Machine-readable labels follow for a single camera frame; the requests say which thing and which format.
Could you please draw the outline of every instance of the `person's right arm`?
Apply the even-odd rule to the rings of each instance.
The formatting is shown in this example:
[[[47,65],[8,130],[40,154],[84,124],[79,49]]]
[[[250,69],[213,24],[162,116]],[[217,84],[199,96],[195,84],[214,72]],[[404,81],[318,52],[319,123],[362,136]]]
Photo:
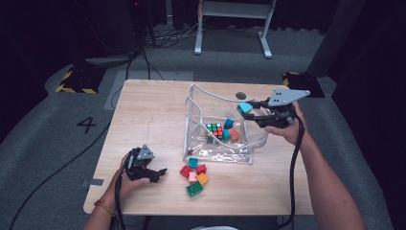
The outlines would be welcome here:
[[[295,102],[296,112],[304,122],[305,132],[300,147],[307,173],[311,205],[322,229],[365,229],[364,223],[352,196],[346,186],[330,167],[316,142],[307,130],[305,116]],[[268,132],[282,136],[295,145],[299,122],[287,128],[267,126]]]

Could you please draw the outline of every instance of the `white metal stand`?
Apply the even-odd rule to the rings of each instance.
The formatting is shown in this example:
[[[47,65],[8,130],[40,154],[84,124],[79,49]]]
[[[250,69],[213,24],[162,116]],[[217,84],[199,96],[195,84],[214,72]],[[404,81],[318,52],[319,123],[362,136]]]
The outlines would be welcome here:
[[[272,14],[275,9],[277,0],[272,0],[271,4],[250,4],[250,3],[228,3],[228,2],[210,2],[205,1],[203,4],[203,14],[198,16],[198,27],[196,43],[194,46],[194,53],[200,55],[202,53],[202,16],[228,16],[228,17],[245,17],[245,18],[258,18],[265,19],[263,31],[258,32],[260,44],[262,45],[263,53],[266,58],[271,58],[272,53],[269,49],[268,42],[266,41],[266,34],[268,32],[269,24],[271,22]]]

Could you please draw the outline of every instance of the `hazard striped base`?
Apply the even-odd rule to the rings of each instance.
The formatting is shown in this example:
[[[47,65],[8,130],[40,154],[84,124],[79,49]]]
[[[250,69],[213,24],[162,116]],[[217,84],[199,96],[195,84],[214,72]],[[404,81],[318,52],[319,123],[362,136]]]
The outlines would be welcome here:
[[[105,68],[79,70],[72,67],[63,77],[56,92],[97,94],[105,70]]]

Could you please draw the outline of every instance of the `red block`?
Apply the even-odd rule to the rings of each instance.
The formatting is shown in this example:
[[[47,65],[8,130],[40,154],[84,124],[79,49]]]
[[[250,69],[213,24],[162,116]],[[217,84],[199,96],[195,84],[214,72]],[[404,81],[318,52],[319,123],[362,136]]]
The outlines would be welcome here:
[[[180,174],[185,176],[186,178],[189,178],[189,173],[192,171],[192,169],[189,166],[184,166],[182,170],[180,171]]]
[[[196,170],[197,170],[197,174],[201,174],[201,173],[206,173],[207,168],[206,168],[206,165],[203,164],[203,165],[198,165]]]

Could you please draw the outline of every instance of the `toy block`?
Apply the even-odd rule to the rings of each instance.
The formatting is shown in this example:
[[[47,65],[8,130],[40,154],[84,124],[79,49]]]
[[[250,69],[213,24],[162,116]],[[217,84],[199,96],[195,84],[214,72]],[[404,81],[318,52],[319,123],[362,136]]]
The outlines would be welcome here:
[[[206,184],[206,182],[209,181],[209,177],[207,177],[207,175],[202,172],[197,176],[196,180],[199,181],[201,185],[204,185]]]
[[[196,172],[189,172],[189,183],[196,182]]]
[[[248,103],[240,103],[237,106],[237,111],[239,112],[239,114],[241,114],[241,116],[246,112],[250,112],[252,109],[253,106]]]
[[[212,133],[217,139],[223,139],[223,127],[220,123],[206,124],[206,128]]]
[[[206,173],[206,171],[207,171],[206,165],[203,164],[203,165],[197,166],[196,171],[197,171],[197,174]]]
[[[230,129],[228,129],[228,130],[229,130],[229,132],[230,132],[230,138],[231,138],[233,141],[236,141],[236,140],[239,139],[240,134],[239,134],[239,132],[238,132],[237,130],[235,130],[235,129],[233,129],[233,128],[230,128]]]
[[[189,177],[189,173],[190,173],[191,171],[192,171],[192,169],[191,169],[190,167],[184,166],[184,167],[182,168],[182,170],[180,171],[180,174],[183,175],[183,176],[185,176],[186,178],[188,178],[188,177]]]
[[[196,181],[195,183],[192,183],[190,186],[186,187],[186,192],[188,192],[188,195],[190,197],[196,196],[196,195],[200,194],[202,191],[203,191],[203,186],[198,181]]]
[[[234,121],[227,118],[226,122],[224,123],[224,129],[232,128],[233,124],[234,124]]]
[[[230,140],[230,131],[228,129],[224,129],[224,136],[223,136],[223,141],[228,141]]]
[[[189,158],[189,167],[196,168],[198,163],[199,163],[199,159],[197,159],[195,157]]]

